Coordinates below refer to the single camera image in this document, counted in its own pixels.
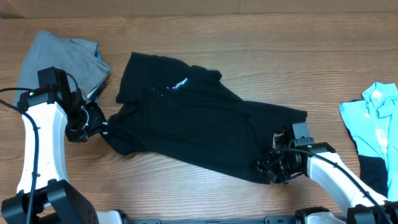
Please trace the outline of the black polo shirt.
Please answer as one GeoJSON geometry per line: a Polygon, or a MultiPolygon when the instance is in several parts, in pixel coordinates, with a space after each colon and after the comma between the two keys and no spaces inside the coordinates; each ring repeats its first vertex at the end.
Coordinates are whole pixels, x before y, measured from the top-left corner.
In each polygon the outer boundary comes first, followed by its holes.
{"type": "Polygon", "coordinates": [[[268,184],[258,157],[274,134],[307,113],[242,100],[221,73],[181,60],[132,53],[103,138],[119,154],[157,152],[202,168],[268,184]]]}

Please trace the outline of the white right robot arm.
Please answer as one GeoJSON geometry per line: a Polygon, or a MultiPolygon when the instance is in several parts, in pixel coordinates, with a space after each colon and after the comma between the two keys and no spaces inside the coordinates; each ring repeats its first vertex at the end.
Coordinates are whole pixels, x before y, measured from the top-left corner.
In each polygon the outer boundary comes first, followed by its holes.
{"type": "Polygon", "coordinates": [[[397,202],[367,186],[328,143],[316,143],[305,122],[276,134],[274,147],[257,158],[256,167],[275,184],[309,177],[344,213],[338,218],[324,207],[304,208],[295,212],[293,223],[397,223],[397,202]]]}

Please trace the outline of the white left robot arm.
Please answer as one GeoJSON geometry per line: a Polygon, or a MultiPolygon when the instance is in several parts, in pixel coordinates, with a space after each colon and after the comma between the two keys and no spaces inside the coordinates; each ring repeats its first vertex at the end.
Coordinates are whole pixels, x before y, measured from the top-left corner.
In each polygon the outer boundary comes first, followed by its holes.
{"type": "Polygon", "coordinates": [[[14,110],[25,128],[24,165],[16,196],[3,200],[7,223],[129,223],[122,210],[98,212],[68,180],[65,141],[86,142],[107,126],[96,102],[81,89],[71,91],[72,76],[49,67],[38,71],[39,87],[21,88],[14,110]]]}

